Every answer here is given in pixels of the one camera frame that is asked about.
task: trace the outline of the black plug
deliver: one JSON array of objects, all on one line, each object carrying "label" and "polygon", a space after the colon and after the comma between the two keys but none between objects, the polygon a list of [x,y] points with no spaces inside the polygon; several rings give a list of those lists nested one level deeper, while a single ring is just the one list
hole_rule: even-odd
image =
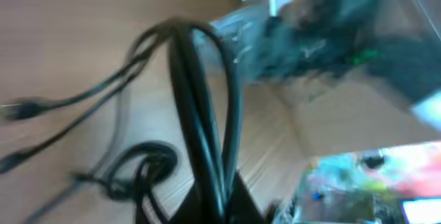
[{"label": "black plug", "polygon": [[0,105],[0,117],[7,121],[17,121],[36,117],[48,110],[48,101],[41,98],[16,99]]},{"label": "black plug", "polygon": [[32,150],[24,149],[3,157],[0,160],[0,174],[8,173],[10,170],[22,164],[32,155],[34,155]]}]

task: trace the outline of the white screen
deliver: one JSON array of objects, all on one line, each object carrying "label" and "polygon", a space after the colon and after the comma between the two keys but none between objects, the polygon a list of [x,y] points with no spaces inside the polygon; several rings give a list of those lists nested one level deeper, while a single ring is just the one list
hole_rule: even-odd
[{"label": "white screen", "polygon": [[403,208],[410,223],[441,223],[441,198],[405,201]]}]

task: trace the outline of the wooden floor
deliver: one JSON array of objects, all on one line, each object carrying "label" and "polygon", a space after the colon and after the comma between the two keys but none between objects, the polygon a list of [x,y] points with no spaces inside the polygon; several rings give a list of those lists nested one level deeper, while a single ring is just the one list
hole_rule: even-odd
[{"label": "wooden floor", "polygon": [[[0,0],[0,101],[21,96],[58,99],[81,92],[114,72],[137,34],[170,16],[209,21],[236,8],[234,0]],[[218,122],[225,122],[223,79],[210,79]],[[96,99],[22,123],[0,126],[0,156],[37,144]],[[293,192],[306,154],[294,142],[289,111],[267,86],[247,86],[239,170],[261,210]],[[86,171],[106,149],[114,103],[62,142],[0,176],[0,223],[26,216],[67,187],[68,173]],[[160,139],[182,154],[172,179],[157,188],[165,209],[176,211],[192,184],[165,53],[158,52],[132,86],[130,123],[119,150]],[[115,203],[97,187],[84,187],[41,223],[131,223],[132,204]]]}]

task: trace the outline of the bundled cable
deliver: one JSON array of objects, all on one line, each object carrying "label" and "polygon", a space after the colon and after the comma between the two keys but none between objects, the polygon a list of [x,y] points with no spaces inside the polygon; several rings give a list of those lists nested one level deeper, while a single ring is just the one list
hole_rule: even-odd
[{"label": "bundled cable", "polygon": [[[222,152],[203,64],[192,41],[195,31],[202,32],[217,47],[225,69],[228,109]],[[5,118],[9,120],[27,119],[49,110],[79,103],[108,89],[114,82],[120,81],[64,130],[39,145],[19,150],[2,158],[0,173],[9,172],[60,141],[110,99],[114,96],[120,96],[122,91],[144,71],[155,49],[166,41],[169,41],[169,66],[174,98],[194,173],[195,188],[200,196],[201,211],[207,222],[226,223],[229,199],[236,173],[242,122],[241,85],[236,65],[225,46],[209,26],[195,21],[170,19],[150,28],[134,42],[123,67],[86,92],[57,101],[30,98],[18,99],[3,105],[1,112]],[[149,45],[146,49],[140,49],[147,42]],[[128,161],[140,156],[142,161],[136,169],[134,178],[120,179],[118,177],[119,170]],[[152,189],[157,183],[170,176],[176,167],[177,160],[175,151],[168,145],[149,141],[129,148],[105,171],[102,177],[98,177],[96,172],[105,163],[105,158],[101,159],[90,173],[75,174],[75,179],[78,182],[101,185],[105,194],[115,201],[134,201],[136,204],[135,221],[138,224],[146,224],[151,221],[143,208],[144,198],[147,197],[157,219],[162,223],[167,223],[168,217],[156,201]]]}]

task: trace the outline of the blurry background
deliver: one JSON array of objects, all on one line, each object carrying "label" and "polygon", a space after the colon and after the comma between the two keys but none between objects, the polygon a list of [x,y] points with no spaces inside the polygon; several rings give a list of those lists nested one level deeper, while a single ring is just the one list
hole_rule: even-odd
[{"label": "blurry background", "polygon": [[[427,4],[437,4],[427,0]],[[211,21],[238,9],[240,0],[0,0],[0,101],[21,96],[59,99],[89,88],[114,72],[133,39],[144,29],[175,15]],[[283,14],[295,21],[296,3]],[[415,32],[405,5],[383,0],[378,32]],[[441,24],[441,8],[431,13]],[[160,202],[173,213],[192,184],[176,115],[165,51],[152,60],[132,86],[130,121],[121,151],[159,139],[181,151],[176,175],[157,187]],[[220,131],[226,92],[221,75],[209,78]],[[239,170],[263,211],[277,198],[290,198],[309,156],[437,139],[396,102],[390,89],[358,71],[310,101],[301,80],[283,85],[249,85],[244,91],[243,138]],[[321,92],[322,86],[312,87]],[[94,100],[20,123],[0,126],[0,156],[40,143],[88,108]],[[113,103],[17,170],[0,177],[0,222],[25,217],[69,185],[68,173],[86,171],[106,149],[113,128]],[[115,203],[85,186],[42,223],[131,223],[132,205]]]}]

